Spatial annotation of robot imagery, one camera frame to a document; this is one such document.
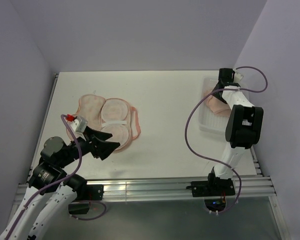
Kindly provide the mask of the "pink mesh laundry bag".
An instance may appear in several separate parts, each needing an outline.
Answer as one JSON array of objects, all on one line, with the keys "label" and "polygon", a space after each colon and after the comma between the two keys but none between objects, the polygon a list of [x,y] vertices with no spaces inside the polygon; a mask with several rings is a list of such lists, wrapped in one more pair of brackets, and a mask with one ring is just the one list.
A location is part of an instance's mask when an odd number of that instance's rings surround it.
[{"label": "pink mesh laundry bag", "polygon": [[87,127],[92,130],[112,134],[109,141],[120,143],[115,153],[126,150],[141,134],[137,109],[121,98],[83,95],[74,116],[85,118]]}]

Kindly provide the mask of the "peach pink bra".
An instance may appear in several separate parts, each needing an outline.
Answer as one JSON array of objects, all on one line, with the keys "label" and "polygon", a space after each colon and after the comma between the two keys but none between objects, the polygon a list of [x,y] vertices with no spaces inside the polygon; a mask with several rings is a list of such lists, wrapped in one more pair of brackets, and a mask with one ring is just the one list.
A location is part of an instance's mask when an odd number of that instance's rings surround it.
[{"label": "peach pink bra", "polygon": [[228,118],[231,114],[231,108],[229,105],[220,101],[213,95],[207,97],[204,103],[213,112],[213,114],[218,117]]}]

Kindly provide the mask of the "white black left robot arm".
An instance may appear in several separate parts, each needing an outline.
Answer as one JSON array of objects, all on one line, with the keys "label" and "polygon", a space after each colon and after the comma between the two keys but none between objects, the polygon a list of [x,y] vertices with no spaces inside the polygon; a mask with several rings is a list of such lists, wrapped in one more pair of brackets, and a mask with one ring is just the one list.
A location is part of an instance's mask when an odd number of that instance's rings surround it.
[{"label": "white black left robot arm", "polygon": [[88,193],[87,180],[76,172],[67,174],[64,167],[86,154],[106,159],[119,146],[111,142],[112,134],[86,128],[82,137],[70,144],[58,136],[45,141],[38,166],[28,181],[25,195],[0,240],[40,240],[51,220],[68,205]]}]

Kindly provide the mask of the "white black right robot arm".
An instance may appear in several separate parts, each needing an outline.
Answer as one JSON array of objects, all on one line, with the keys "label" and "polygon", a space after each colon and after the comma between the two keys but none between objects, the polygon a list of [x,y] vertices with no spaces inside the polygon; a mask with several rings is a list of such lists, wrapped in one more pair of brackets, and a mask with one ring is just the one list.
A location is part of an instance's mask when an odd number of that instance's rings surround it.
[{"label": "white black right robot arm", "polygon": [[206,183],[206,189],[212,195],[232,185],[233,172],[242,155],[258,143],[261,135],[264,110],[246,98],[235,74],[231,68],[221,68],[212,92],[213,97],[230,108],[225,128],[227,144],[220,163],[213,167]]}]

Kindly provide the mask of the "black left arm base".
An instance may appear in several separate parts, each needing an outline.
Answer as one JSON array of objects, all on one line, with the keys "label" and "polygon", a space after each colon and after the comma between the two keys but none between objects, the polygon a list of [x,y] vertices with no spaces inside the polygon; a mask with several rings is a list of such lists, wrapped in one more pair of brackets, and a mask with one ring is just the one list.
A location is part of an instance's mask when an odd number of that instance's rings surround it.
[{"label": "black left arm base", "polygon": [[83,192],[68,205],[68,213],[81,220],[94,220],[107,212],[107,206],[102,202],[104,186],[88,184]]}]

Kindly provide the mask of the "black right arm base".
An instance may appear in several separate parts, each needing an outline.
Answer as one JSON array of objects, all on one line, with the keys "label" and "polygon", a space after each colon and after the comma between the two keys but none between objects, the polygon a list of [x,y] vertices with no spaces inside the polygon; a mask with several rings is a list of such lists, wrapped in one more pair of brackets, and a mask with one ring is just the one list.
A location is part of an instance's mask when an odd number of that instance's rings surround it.
[{"label": "black right arm base", "polygon": [[186,190],[191,191],[193,198],[208,198],[204,200],[204,205],[215,213],[224,211],[227,206],[226,197],[236,194],[234,184],[230,180],[226,180],[224,185],[209,183],[208,180],[192,181]]}]

